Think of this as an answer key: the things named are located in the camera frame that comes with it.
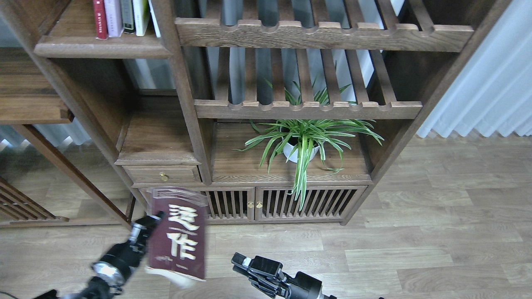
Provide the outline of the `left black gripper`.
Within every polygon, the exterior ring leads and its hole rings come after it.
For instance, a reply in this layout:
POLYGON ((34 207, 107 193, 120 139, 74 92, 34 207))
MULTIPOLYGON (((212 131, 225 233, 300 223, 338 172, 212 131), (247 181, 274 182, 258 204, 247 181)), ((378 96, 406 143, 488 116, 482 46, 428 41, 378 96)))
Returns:
POLYGON ((139 267, 148 238, 164 217, 165 212, 159 211, 136 220, 132 225, 129 243, 115 244, 92 264, 96 276, 110 287, 123 286, 139 267))

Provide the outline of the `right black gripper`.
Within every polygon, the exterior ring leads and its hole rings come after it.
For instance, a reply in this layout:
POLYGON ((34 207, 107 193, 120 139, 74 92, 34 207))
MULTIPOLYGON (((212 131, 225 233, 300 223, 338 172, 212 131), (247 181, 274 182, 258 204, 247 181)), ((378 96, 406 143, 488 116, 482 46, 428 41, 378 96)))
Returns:
POLYGON ((268 297, 285 299, 336 299, 334 295, 322 292, 323 282, 304 272, 298 272, 294 278, 285 276, 282 263, 256 256, 251 259, 241 253, 234 253, 232 270, 245 276, 251 286, 268 297))

